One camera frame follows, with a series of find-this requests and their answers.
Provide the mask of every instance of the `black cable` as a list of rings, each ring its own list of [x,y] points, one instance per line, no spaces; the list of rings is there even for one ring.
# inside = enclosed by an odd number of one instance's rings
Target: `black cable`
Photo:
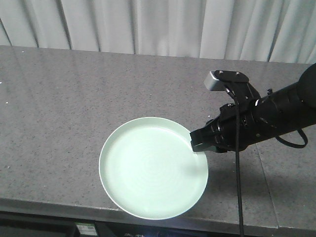
[[[237,176],[237,196],[238,196],[238,214],[239,214],[239,235],[244,237],[243,230],[243,215],[242,215],[242,198],[241,198],[241,181],[240,181],[240,166],[239,166],[239,103],[235,95],[232,96],[236,108],[236,176]]]

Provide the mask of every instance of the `curtain fold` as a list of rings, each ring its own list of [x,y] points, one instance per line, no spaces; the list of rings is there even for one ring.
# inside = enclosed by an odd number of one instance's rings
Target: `curtain fold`
[[[0,45],[316,62],[315,0],[0,0]]]

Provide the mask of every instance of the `ceramic plate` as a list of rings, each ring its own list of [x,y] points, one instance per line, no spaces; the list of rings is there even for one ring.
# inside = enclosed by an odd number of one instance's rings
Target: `ceramic plate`
[[[190,132],[165,118],[138,118],[117,128],[99,159],[102,185],[131,215],[151,220],[178,216],[201,197],[208,178],[205,153]]]

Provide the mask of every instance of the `countertop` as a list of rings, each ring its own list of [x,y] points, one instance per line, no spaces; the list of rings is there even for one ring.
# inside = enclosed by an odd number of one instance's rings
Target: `countertop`
[[[210,70],[243,72],[264,96],[307,67],[0,46],[0,211],[237,233],[233,152],[206,153],[209,180],[194,207],[149,221],[120,210],[103,190],[102,146],[140,117],[203,127],[231,102],[205,88]],[[316,236],[316,126],[304,131],[305,149],[270,139],[240,153],[246,234]],[[296,133],[284,137],[298,140]]]

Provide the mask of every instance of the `sticker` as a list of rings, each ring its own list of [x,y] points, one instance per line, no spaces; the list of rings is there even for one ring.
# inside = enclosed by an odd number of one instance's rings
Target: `sticker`
[[[76,223],[76,225],[81,235],[98,236],[94,224]]]

